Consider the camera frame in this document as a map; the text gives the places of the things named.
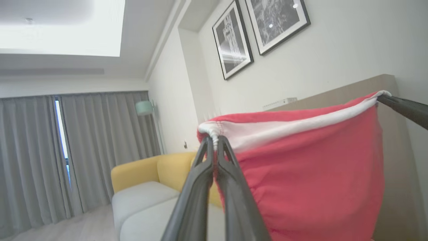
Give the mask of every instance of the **framed picture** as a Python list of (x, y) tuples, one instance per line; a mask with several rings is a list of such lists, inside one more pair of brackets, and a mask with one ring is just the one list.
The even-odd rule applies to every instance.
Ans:
[(303, 0), (245, 0), (260, 55), (311, 24)]
[(213, 33), (225, 80), (253, 62), (238, 0), (234, 0), (217, 20)]

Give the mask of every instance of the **gray seat cushion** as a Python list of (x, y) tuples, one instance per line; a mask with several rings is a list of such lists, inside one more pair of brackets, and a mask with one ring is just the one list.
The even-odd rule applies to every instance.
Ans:
[[(129, 217), (123, 223), (120, 241), (158, 241), (162, 238), (177, 198)], [(208, 206), (208, 241), (225, 240), (225, 219), (221, 208)]]
[(180, 193), (158, 182), (146, 182), (124, 189), (113, 196), (114, 226), (119, 236), (127, 218), (156, 204), (177, 197)]

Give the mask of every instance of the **green lampshade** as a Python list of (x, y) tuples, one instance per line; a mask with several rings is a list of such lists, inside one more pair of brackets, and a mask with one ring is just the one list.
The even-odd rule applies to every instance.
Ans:
[(135, 109), (137, 109), (137, 115), (148, 115), (153, 113), (153, 106), (150, 101), (140, 101), (135, 104)]

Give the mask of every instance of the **wall outlet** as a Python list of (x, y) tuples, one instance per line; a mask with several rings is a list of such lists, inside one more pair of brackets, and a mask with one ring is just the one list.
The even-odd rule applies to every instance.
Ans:
[(286, 98), (286, 99), (278, 100), (276, 102), (264, 105), (263, 106), (263, 110), (267, 111), (267, 110), (270, 110), (270, 109), (273, 109), (273, 108), (276, 108), (276, 107), (280, 107), (282, 105), (289, 104), (289, 103), (294, 102), (294, 101), (297, 101), (297, 97), (291, 97), (291, 98)]

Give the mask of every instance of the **curtain fold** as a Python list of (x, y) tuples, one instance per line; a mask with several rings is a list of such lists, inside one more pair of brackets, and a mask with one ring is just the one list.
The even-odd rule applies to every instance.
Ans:
[(52, 97), (0, 99), (0, 238), (70, 218)]
[(76, 213), (111, 202), (113, 167), (160, 154), (152, 116), (138, 117), (135, 110), (135, 103), (148, 99), (146, 91), (59, 98), (71, 188), (77, 188), (81, 205)]

